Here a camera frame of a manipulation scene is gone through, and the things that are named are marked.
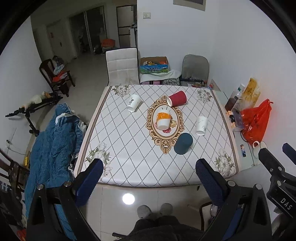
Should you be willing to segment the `small white paper cup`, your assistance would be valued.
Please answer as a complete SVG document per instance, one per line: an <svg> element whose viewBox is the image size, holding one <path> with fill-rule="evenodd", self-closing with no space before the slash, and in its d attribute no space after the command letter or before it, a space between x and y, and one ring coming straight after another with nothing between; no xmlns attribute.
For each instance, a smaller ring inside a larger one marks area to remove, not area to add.
<svg viewBox="0 0 296 241"><path fill-rule="evenodd" d="M137 94L132 94L130 96L129 102L126 106L126 109L131 113L135 112L139 104L142 102L142 99Z"/></svg>

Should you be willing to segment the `dark teal plastic cup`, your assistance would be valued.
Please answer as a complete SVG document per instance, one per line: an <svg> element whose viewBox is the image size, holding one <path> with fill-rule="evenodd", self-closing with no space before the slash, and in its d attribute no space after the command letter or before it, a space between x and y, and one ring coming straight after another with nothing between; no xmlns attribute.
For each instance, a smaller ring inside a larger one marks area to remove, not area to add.
<svg viewBox="0 0 296 241"><path fill-rule="evenodd" d="M189 133L182 133L174 145L174 151L178 155L184 155L189 150L192 143L193 137Z"/></svg>

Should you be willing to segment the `white paper cup with writing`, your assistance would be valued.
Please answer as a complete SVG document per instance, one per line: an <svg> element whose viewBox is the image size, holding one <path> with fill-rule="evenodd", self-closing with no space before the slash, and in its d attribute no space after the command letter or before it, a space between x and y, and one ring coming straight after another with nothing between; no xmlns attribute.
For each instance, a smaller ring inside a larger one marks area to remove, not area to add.
<svg viewBox="0 0 296 241"><path fill-rule="evenodd" d="M196 120L196 134L204 136L207 130L208 119L205 116L198 116Z"/></svg>

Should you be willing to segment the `red corrugated paper cup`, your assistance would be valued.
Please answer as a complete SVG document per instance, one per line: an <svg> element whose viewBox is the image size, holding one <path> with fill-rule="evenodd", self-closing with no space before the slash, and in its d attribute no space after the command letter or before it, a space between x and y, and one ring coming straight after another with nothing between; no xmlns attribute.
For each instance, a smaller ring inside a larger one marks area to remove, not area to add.
<svg viewBox="0 0 296 241"><path fill-rule="evenodd" d="M179 91L166 98L170 107L181 106L187 103L187 96L184 91Z"/></svg>

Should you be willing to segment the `orange and white cup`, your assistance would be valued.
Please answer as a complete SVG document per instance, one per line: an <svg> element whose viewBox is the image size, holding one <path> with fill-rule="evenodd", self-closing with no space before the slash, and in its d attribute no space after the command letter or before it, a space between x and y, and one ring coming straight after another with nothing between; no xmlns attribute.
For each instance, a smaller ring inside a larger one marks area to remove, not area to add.
<svg viewBox="0 0 296 241"><path fill-rule="evenodd" d="M171 114L169 111L161 110L157 114L156 124L161 131L167 130L170 127Z"/></svg>

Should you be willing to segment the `black tripod stand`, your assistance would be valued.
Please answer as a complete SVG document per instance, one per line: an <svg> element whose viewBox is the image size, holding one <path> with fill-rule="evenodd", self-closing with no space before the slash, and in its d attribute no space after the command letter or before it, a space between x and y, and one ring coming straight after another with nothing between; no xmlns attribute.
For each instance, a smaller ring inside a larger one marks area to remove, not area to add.
<svg viewBox="0 0 296 241"><path fill-rule="evenodd" d="M9 113L5 115L6 118L12 118L14 116L17 116L18 114L23 114L25 118L27 119L29 123L29 133L33 134L35 137L37 137L40 133L38 129L34 126L32 123L30 117L31 113L35 113L41 108L44 108L46 106L50 105L56 105L63 97L58 95L56 92L48 93L43 91L41 94L37 94L33 96L29 102L22 105L20 108L15 110L13 113Z"/></svg>

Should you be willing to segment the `red plastic bag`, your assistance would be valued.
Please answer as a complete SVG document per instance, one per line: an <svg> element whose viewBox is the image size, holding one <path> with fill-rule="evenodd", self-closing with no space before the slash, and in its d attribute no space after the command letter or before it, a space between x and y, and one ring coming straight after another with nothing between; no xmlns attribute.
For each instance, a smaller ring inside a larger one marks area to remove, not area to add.
<svg viewBox="0 0 296 241"><path fill-rule="evenodd" d="M244 125L242 135L250 145L255 141L261 142L263 140L272 110L272 104L272 101L266 99L258 107L241 111Z"/></svg>

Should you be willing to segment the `white upholstered chair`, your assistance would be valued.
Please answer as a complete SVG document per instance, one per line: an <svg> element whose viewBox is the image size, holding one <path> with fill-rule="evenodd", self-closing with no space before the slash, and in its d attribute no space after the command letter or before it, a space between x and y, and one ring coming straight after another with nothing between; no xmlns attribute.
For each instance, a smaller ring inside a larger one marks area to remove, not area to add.
<svg viewBox="0 0 296 241"><path fill-rule="evenodd" d="M138 51L137 48L122 48L107 51L107 72L110 86L138 85Z"/></svg>

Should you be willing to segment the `white side table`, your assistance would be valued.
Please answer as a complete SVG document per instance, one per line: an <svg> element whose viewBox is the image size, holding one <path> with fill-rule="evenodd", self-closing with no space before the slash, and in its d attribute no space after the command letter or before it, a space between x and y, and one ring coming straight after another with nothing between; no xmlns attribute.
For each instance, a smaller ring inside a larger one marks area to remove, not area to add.
<svg viewBox="0 0 296 241"><path fill-rule="evenodd" d="M221 114L223 124L226 128L228 140L232 150L232 156L235 163L235 172L237 174L259 165L259 160L253 155L253 148L241 135L241 128L232 127L229 115L224 106L227 102L227 96L222 91L211 90L215 102Z"/></svg>

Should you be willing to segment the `dark wooden chair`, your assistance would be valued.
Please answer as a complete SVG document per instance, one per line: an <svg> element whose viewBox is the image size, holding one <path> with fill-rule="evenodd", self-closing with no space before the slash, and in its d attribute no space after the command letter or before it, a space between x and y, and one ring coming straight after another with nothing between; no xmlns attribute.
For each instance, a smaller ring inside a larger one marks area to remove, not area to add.
<svg viewBox="0 0 296 241"><path fill-rule="evenodd" d="M68 81L75 87L69 70L65 69L65 64L62 58L54 55L52 59L42 61L39 66L41 75L45 78L53 92L61 92L69 97Z"/></svg>

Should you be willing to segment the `yellow snack bag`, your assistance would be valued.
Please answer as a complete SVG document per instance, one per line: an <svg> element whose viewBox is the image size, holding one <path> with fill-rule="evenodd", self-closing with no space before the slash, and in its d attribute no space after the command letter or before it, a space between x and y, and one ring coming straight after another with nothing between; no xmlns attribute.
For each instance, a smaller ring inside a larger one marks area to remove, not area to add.
<svg viewBox="0 0 296 241"><path fill-rule="evenodd" d="M250 78L241 96L240 110L253 108L260 96L260 87L256 79Z"/></svg>

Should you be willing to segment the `white patterned tablecloth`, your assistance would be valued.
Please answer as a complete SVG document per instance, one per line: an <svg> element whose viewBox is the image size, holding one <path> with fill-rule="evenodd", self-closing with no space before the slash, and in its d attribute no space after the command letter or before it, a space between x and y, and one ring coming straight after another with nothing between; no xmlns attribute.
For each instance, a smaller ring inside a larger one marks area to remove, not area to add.
<svg viewBox="0 0 296 241"><path fill-rule="evenodd" d="M167 97L184 91L187 103L170 107ZM126 109L132 94L142 99L135 112ZM171 114L170 127L161 131L156 118L161 110ZM204 136L196 134L198 116L208 119ZM182 133L193 143L184 155L174 151ZM83 140L74 175L102 156L102 184L127 187L195 185L198 159L205 159L224 177L234 176L235 163L226 128L211 90L165 85L108 86L93 113Z"/></svg>

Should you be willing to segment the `grey office chair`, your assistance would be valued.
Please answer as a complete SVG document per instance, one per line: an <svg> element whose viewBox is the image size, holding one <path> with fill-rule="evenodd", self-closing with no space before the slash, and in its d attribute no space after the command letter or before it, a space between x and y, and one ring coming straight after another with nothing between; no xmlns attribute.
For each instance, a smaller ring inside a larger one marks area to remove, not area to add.
<svg viewBox="0 0 296 241"><path fill-rule="evenodd" d="M209 62L199 55L188 54L182 62L182 71L179 78L181 86L188 84L205 87L209 77Z"/></svg>

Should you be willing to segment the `white mug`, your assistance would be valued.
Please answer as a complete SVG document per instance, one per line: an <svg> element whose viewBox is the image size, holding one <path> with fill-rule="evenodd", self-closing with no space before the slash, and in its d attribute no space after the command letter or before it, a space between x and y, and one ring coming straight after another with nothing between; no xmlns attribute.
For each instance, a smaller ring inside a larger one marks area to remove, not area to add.
<svg viewBox="0 0 296 241"><path fill-rule="evenodd" d="M253 166L259 164L259 151L263 148L267 148L267 145L264 141L254 141L252 143L252 159L253 159Z"/></svg>

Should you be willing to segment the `cardboard box with toys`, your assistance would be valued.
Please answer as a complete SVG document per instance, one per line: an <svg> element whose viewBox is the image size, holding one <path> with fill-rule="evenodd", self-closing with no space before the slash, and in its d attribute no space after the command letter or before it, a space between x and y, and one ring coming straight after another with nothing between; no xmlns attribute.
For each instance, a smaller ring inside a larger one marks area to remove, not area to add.
<svg viewBox="0 0 296 241"><path fill-rule="evenodd" d="M140 73L168 73L169 63L167 57L142 57L140 59Z"/></svg>

